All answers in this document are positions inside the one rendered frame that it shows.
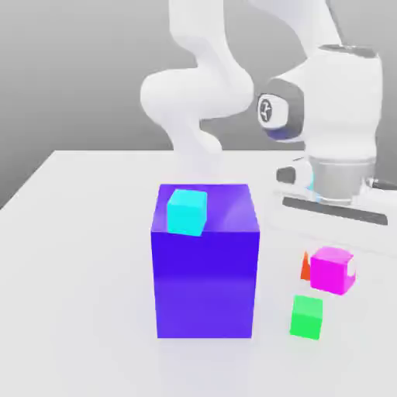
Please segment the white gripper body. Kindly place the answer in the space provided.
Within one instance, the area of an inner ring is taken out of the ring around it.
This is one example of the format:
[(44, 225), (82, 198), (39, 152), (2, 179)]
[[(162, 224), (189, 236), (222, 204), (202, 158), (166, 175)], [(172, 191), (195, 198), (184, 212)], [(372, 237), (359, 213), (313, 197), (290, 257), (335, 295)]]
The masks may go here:
[(377, 253), (397, 253), (397, 192), (363, 187), (349, 205), (321, 202), (314, 192), (279, 188), (271, 223), (313, 239)]

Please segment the small magenta cube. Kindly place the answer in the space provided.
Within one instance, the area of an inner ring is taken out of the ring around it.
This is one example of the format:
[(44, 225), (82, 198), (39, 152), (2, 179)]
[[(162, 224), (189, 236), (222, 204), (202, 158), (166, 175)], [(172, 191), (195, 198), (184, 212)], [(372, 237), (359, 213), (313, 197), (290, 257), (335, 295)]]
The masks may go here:
[(347, 263), (354, 257), (339, 247), (324, 246), (310, 257), (310, 286), (334, 295), (346, 294), (356, 281), (347, 276)]

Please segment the small green cube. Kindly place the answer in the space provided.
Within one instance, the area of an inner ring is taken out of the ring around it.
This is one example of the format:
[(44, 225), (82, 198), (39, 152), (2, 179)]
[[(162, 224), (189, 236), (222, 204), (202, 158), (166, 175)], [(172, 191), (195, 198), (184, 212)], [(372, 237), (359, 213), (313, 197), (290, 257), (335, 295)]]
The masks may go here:
[(295, 295), (292, 307), (290, 334), (318, 340), (323, 324), (323, 300)]

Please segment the small cyan cube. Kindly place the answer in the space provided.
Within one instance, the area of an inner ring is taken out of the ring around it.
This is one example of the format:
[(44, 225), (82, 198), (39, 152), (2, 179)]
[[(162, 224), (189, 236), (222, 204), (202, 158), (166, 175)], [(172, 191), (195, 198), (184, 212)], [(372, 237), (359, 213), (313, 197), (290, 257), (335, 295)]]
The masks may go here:
[(201, 236), (207, 220), (208, 194), (176, 188), (167, 202), (167, 231)]

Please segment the large blue box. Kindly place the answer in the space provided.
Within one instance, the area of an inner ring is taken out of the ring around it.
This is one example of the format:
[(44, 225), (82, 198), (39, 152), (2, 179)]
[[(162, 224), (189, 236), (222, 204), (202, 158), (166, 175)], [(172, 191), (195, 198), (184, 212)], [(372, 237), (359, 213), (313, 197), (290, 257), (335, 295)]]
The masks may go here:
[[(201, 236), (167, 231), (177, 189), (207, 193)], [(260, 227), (247, 185), (160, 185), (150, 238), (158, 337), (251, 337)]]

